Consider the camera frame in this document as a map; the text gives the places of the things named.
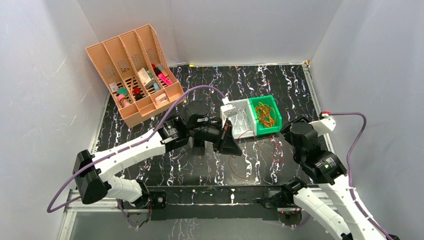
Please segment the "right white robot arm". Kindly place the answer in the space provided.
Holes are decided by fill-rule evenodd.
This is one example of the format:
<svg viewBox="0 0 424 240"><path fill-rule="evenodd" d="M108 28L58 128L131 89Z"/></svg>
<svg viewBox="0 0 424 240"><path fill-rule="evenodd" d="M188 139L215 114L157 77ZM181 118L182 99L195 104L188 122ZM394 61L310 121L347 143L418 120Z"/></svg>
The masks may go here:
<svg viewBox="0 0 424 240"><path fill-rule="evenodd" d="M308 212L335 240L399 239L384 230L364 206L353 187L351 170L345 168L337 155L323 149L319 137L332 132L335 127L333 114L323 112L319 120L298 117L280 131L294 148L294 161L318 184L335 208L320 200L297 177L282 185L282 202Z"/></svg>

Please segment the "white perforated filament spool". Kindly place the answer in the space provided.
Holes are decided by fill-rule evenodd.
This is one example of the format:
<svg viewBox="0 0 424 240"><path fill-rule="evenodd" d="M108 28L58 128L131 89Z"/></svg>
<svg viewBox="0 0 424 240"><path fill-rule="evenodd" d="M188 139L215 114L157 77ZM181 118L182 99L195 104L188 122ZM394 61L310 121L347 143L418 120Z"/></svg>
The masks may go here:
<svg viewBox="0 0 424 240"><path fill-rule="evenodd" d="M190 137L188 140L189 148L191 150L191 153L195 156L204 156L207 153L208 150L208 142Z"/></svg>

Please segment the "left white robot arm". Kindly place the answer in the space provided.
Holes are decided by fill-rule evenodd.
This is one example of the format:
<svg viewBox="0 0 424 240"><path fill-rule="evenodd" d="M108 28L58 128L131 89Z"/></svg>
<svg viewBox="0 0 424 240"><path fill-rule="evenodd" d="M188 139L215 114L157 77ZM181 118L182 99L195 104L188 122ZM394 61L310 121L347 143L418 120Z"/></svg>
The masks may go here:
<svg viewBox="0 0 424 240"><path fill-rule="evenodd" d="M117 177L117 173L139 162L184 147L189 140L212 143L213 150L222 155L241 156L230 120L208 118L195 114L187 121L169 118L157 131L142 136L103 153L83 150L76 155L73 168L75 183L83 204L90 205L103 198L115 198L144 208L151 194L141 180Z"/></svg>

